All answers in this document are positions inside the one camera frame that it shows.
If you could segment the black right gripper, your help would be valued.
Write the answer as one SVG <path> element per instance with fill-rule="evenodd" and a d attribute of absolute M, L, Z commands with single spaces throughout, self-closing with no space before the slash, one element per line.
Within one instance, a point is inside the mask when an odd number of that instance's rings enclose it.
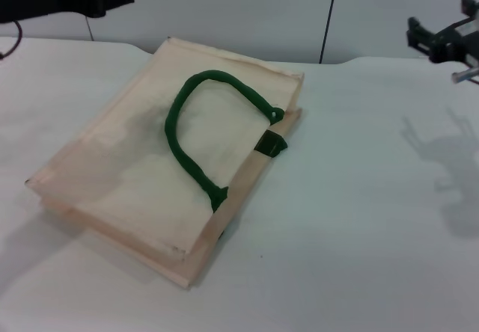
<path fill-rule="evenodd" d="M 434 64 L 456 61 L 478 65 L 478 21 L 473 19 L 477 1 L 461 0 L 461 12 L 470 18 L 455 22 L 436 34 L 428 31 L 415 17 L 408 18 L 408 47 L 430 53 L 430 61 Z"/>

